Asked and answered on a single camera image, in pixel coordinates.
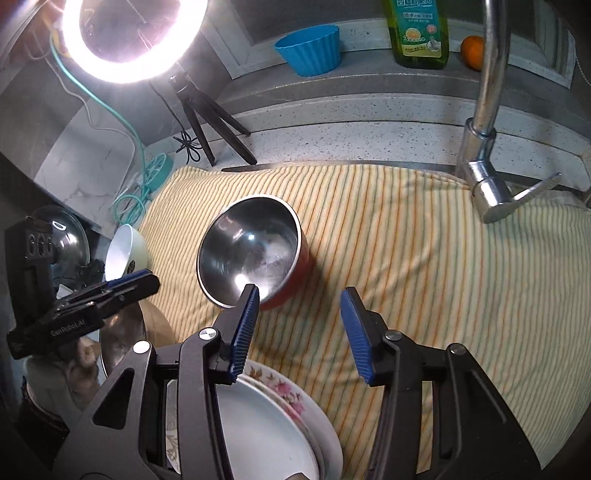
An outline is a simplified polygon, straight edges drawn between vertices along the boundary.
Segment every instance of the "black cable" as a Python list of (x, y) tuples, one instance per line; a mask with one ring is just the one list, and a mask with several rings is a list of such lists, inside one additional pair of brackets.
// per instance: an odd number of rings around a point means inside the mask
[[(178, 148), (176, 153), (179, 153), (180, 151), (183, 151), (183, 150), (187, 150), (187, 162), (185, 163), (185, 165), (189, 164), (189, 160), (193, 160), (194, 162), (200, 161), (201, 154), (199, 153), (199, 150), (202, 150), (203, 147), (199, 143), (199, 140), (197, 140), (197, 137), (191, 138), (191, 135), (189, 135), (187, 133), (183, 124), (178, 119), (177, 115), (173, 112), (173, 109), (170, 107), (170, 105), (166, 101), (166, 98), (164, 98), (162, 96), (162, 94), (154, 87), (154, 85), (152, 84), (152, 81), (150, 81), (148, 83), (150, 84), (150, 88), (154, 91), (154, 93), (156, 95), (158, 95), (158, 97), (160, 97), (160, 99), (164, 102), (164, 104), (166, 105), (166, 108), (168, 109), (168, 111), (171, 113), (171, 115), (174, 117), (174, 119), (177, 121), (178, 125), (181, 128), (181, 137), (180, 138), (173, 137), (177, 142), (179, 142), (181, 144), (181, 146)], [(195, 158), (193, 157), (193, 153), (197, 154), (197, 160), (195, 160)]]

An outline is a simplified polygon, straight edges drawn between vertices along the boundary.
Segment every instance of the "green bottle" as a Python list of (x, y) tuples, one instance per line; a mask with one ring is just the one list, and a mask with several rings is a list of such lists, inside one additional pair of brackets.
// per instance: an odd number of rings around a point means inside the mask
[(383, 0), (396, 61), (415, 69), (442, 69), (449, 58), (443, 0)]

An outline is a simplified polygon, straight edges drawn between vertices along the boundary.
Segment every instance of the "chrome faucet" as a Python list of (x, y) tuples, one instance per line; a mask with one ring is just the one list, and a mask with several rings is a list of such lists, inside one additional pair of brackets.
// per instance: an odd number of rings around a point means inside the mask
[(534, 196), (556, 186), (560, 173), (513, 196), (492, 166), (490, 156), (496, 137), (494, 124), (501, 102), (511, 34), (507, 25), (506, 0), (483, 0), (482, 3), (485, 10), (485, 51), (480, 93), (474, 117), (466, 120), (464, 126), (456, 176), (467, 181), (472, 203), (482, 223), (493, 223), (509, 216)]

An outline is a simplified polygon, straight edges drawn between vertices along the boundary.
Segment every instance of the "striped towel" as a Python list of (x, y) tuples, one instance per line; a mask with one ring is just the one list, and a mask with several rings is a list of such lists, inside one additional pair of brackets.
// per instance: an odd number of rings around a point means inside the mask
[[(467, 187), (445, 176), (373, 165), (284, 167), (172, 176), (141, 226), (162, 287), (152, 298), (177, 340), (219, 310), (195, 273), (199, 242), (230, 202), (268, 193), (297, 212), (316, 260), (304, 289), (260, 315), (251, 358), (302, 386), (343, 446), (343, 478), (361, 479), (382, 391), (358, 377), (339, 294), (417, 343), (464, 343), (514, 412), (541, 464), (591, 401), (591, 214), (535, 199), (483, 225)], [(424, 393), (419, 470), (428, 468), (431, 400)]]

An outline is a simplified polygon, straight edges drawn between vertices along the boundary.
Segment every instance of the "stack of plates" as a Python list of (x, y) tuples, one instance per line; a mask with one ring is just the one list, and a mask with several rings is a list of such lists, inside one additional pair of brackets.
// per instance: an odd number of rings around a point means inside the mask
[[(178, 461), (176, 381), (168, 385), (166, 452)], [(343, 453), (324, 412), (298, 385), (251, 360), (232, 386), (217, 385), (222, 429), (235, 480), (339, 480)]]

